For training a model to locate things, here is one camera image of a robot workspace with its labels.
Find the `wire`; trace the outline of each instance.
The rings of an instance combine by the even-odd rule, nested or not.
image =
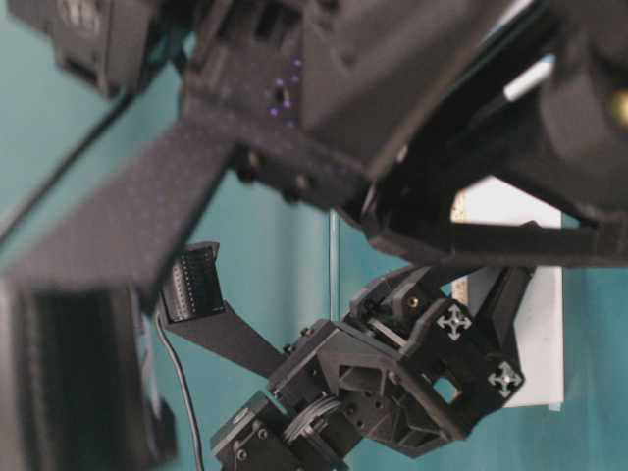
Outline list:
[[[162,296],[162,305],[166,305]],[[155,312],[155,326],[157,327],[157,335],[159,336],[159,340],[166,348],[168,352],[168,356],[173,362],[175,367],[175,371],[177,372],[177,377],[179,378],[179,384],[181,386],[181,392],[183,395],[183,402],[185,403],[185,409],[187,410],[187,419],[189,420],[189,428],[192,432],[192,441],[194,443],[194,456],[196,458],[196,471],[204,471],[205,468],[203,466],[203,445],[200,439],[200,433],[198,432],[198,421],[196,420],[196,413],[194,412],[194,405],[192,403],[192,398],[189,393],[189,386],[187,385],[187,379],[185,378],[185,372],[183,371],[183,366],[173,348],[172,344],[166,337],[166,333],[164,332],[164,326],[161,323],[161,313],[163,311],[157,310]]]
[[[18,204],[6,218],[0,221],[0,247],[9,240],[26,216],[30,214],[33,208],[41,202],[50,189],[70,170],[79,157],[84,155],[85,151],[128,110],[134,99],[135,95],[129,93],[125,94],[75,147],[66,154],[39,187],[22,203]]]

